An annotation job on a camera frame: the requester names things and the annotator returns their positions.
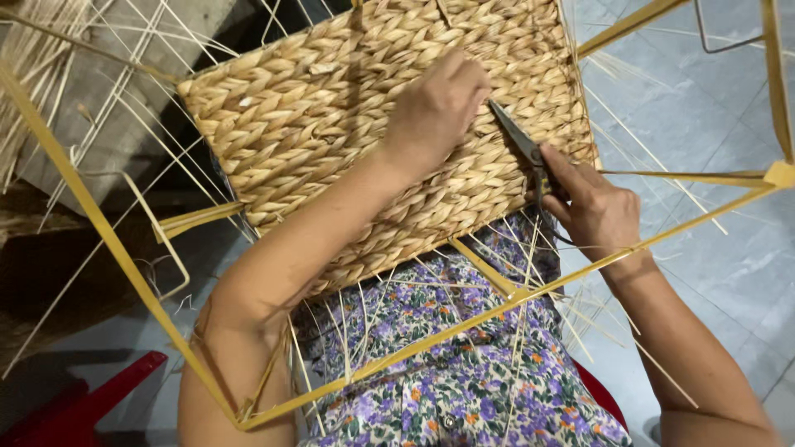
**woman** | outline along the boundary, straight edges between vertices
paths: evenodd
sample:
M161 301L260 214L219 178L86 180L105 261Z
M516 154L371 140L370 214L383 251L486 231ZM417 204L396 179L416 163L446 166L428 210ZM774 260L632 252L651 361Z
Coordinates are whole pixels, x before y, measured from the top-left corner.
M391 199L444 161L489 92L480 65L450 52L402 93L382 148L269 232L223 275L202 309L196 353L223 377L235 403L254 393L288 313L318 272ZM544 206L579 247L590 247L582 251L591 261L640 240L640 200L634 193L587 166L569 165L548 146L542 153L572 199L566 204L545 196ZM492 227L476 234L488 248L470 241L471 247L503 276L524 282L517 270L527 269L534 226L516 213ZM538 282L559 275L544 238L551 236L536 237L536 245L547 250L531 254L530 272ZM517 269L507 268L506 260ZM676 295L650 252L625 257L601 273L638 326L640 344L699 405L692 406L644 357L662 408L666 444L777 443L743 373ZM411 284L440 278L475 287ZM328 310L302 306L293 314L297 326L308 328L302 333L325 380L344 376L346 364L356 369L504 300L452 250L407 262L392 279L399 282L368 282L361 292L348 288L339 302L329 300ZM341 340L347 340L347 349ZM290 383L285 359L279 358L258 408L291 399ZM630 444L626 431L580 381L560 342L560 316L549 296L316 404L318 415L309 418L313 437L304 445ZM179 429L189 446L297 442L291 414L249 433L236 431L190 369L180 389Z

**woven seagrass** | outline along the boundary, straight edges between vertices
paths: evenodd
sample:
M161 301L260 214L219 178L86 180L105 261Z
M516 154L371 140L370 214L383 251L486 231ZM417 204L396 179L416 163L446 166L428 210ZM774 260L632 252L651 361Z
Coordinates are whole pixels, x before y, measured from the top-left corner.
M550 0L368 2L202 72L178 91L261 234L384 136L402 88L451 47L479 60L491 98L537 142L597 157L579 72ZM315 284L338 290L525 204L529 166L485 105L444 165L346 246Z

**woman's left hand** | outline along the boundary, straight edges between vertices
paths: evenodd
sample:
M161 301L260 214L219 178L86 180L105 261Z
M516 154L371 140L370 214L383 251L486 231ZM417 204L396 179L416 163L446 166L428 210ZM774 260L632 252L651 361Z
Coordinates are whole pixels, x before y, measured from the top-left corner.
M422 180L444 162L491 92L480 63L452 49L397 98L383 155L409 182Z

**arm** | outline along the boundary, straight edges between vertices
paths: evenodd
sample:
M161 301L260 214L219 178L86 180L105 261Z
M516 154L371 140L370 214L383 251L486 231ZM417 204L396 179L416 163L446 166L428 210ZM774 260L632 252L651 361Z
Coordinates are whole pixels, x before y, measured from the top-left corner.
M480 65L451 51L401 94L381 148L268 232L223 274L200 313L201 341L195 350L238 407L257 389L288 311L314 278L390 200L445 160L488 92ZM292 396L285 359L277 358L258 409ZM291 416L251 433L235 430L190 368L180 385L178 425L182 443L190 446L295 444Z
M544 206L592 262L640 242L640 198L587 165L569 165L549 146L541 152L572 198ZM635 339L688 392L694 408L641 353L662 409L664 445L778 445L778 437L743 372L641 251L601 270L638 326Z

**wrist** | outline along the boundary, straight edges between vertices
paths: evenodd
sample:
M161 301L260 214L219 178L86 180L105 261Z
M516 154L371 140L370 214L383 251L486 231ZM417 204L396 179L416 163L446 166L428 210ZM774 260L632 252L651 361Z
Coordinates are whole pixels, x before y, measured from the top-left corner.
M404 162L395 160L395 152L391 148L380 146L367 155L363 164L378 178L382 186L398 193L420 179L414 172L405 168Z
M599 272L608 283L628 282L647 274L659 273L651 251L641 250L602 267Z

